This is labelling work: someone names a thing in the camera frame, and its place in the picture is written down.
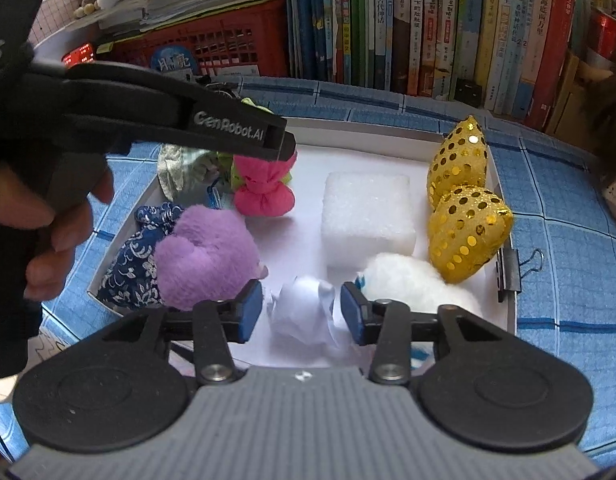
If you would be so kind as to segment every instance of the finger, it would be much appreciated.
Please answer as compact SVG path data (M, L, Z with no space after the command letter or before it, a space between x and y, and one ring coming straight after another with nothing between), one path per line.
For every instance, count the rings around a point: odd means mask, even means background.
M28 285L24 296L32 301L50 301L59 296L65 282L49 283L47 285Z
M57 216L50 240L55 251L66 251L85 242L92 234L92 208L86 200Z
M102 176L101 180L94 186L92 194L97 200L104 204L112 202L114 198L114 175L110 168L105 170L104 176Z
M52 223L54 211L0 162L0 224L15 229L38 229Z
M35 256L25 269L28 286L50 285L65 281L74 264L74 249L59 253L49 250Z

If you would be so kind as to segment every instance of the red plastic basket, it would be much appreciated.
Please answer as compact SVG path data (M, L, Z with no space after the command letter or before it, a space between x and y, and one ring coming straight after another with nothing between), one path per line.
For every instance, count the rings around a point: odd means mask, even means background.
M249 4L157 29L115 42L109 53L98 57L149 67L155 50L169 44L188 49L201 75L256 75L256 66L259 75L287 77L285 0Z

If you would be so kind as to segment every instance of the purple plush ball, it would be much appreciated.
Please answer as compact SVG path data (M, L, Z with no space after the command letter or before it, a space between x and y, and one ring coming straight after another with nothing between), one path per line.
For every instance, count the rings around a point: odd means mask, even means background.
M231 300L259 276L259 252L244 221L231 210L186 209L155 248L163 302L191 310L204 300Z

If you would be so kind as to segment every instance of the white foam block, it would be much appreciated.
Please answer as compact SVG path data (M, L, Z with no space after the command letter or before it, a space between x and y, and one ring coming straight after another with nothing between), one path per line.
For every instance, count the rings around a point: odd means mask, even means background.
M323 197L321 240L331 267L363 269L379 253L411 255L417 232L409 177L330 173Z

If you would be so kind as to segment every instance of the crumpled white paper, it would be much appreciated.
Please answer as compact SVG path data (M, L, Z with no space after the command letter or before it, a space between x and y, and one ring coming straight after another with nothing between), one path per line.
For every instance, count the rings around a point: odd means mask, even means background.
M270 328L306 346L349 346L348 330L335 325L332 309L335 287L312 276L300 276L286 283L279 294L272 294L267 305Z

